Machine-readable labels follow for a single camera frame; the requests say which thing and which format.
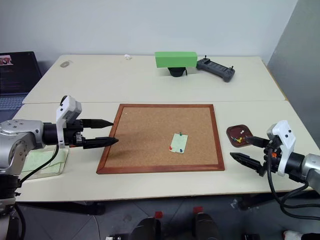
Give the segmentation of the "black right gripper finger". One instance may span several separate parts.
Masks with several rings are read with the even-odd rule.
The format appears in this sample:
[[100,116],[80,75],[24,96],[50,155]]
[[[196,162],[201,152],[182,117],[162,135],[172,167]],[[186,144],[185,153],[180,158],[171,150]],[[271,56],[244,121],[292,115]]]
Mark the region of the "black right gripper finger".
[[243,153],[230,152],[229,154],[238,163],[240,163],[241,165],[248,167],[252,170],[255,170],[257,173],[259,173],[263,167],[259,161],[252,159],[252,158],[250,158],[250,156],[245,155]]
[[251,144],[253,146],[259,147],[259,148],[266,148],[270,142],[269,139],[257,137],[257,136],[249,136],[245,138],[245,141],[248,144]]

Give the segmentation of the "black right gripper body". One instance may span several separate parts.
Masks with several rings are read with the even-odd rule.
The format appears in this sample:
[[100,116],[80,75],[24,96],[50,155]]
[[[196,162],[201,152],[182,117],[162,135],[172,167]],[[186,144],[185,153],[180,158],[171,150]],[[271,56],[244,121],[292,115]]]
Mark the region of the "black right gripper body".
[[264,157],[263,157],[264,163],[261,169],[258,171],[258,174],[261,177],[263,177],[268,170],[268,161],[269,161],[268,150],[269,149],[272,149],[270,171],[272,173],[276,173],[278,171],[278,167],[279,167],[281,156],[282,156],[282,150],[280,148],[281,144],[282,142],[278,136],[275,136],[272,140],[264,139],[262,141],[261,148],[263,148],[263,152],[264,152]]

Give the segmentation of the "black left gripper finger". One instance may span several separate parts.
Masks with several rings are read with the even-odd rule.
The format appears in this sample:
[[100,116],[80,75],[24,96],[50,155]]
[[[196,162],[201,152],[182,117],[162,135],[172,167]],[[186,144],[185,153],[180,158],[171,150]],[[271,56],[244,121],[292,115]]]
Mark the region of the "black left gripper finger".
[[102,129],[113,126],[113,122],[103,119],[82,119],[83,128]]
[[112,146],[119,140],[115,137],[96,137],[93,139],[84,139],[82,141],[83,149],[104,148]]

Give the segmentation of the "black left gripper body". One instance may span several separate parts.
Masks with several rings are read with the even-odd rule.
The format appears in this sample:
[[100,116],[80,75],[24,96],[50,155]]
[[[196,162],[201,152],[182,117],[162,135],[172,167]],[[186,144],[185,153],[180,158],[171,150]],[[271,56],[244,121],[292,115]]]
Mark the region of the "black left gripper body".
[[81,132],[83,130],[84,125],[81,119],[66,123],[66,127],[63,128],[64,144],[69,147],[82,147],[83,136]]

